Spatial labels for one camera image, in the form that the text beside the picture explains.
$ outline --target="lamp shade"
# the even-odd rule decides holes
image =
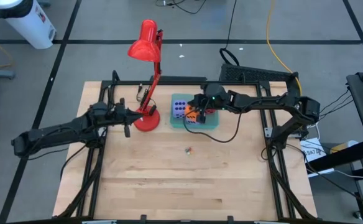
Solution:
[[[140,37],[135,41],[127,54],[135,59],[146,62],[160,62],[161,52],[155,43],[157,38],[157,24],[151,19],[146,19],[142,23]]]

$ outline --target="purple dice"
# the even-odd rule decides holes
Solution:
[[[172,111],[174,118],[184,118],[184,111],[186,110],[187,101],[175,100],[172,103]]]

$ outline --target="green tray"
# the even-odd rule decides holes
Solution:
[[[182,118],[174,118],[172,105],[175,100],[185,100],[190,101],[194,98],[191,94],[172,94],[172,102],[170,102],[170,124],[174,128],[184,128],[183,119]],[[219,113],[215,111],[213,114],[206,115],[205,124],[188,124],[186,122],[186,126],[188,129],[209,129],[213,130],[219,125]]]

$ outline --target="lamp base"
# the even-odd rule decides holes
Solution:
[[[147,106],[147,111],[151,110],[151,106]],[[136,120],[133,124],[140,131],[152,131],[159,124],[160,116],[158,110],[155,110],[154,113],[149,115],[144,115],[141,119]]]

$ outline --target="red desk lamp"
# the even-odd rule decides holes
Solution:
[[[151,19],[146,19],[142,23],[140,37],[135,41],[127,54],[135,59],[154,63],[154,80],[148,92],[145,92],[137,112],[144,116],[134,122],[136,128],[140,131],[151,131],[155,129],[160,120],[157,107],[149,106],[152,93],[161,76],[161,45],[162,45],[162,30],[157,31],[157,23]]]

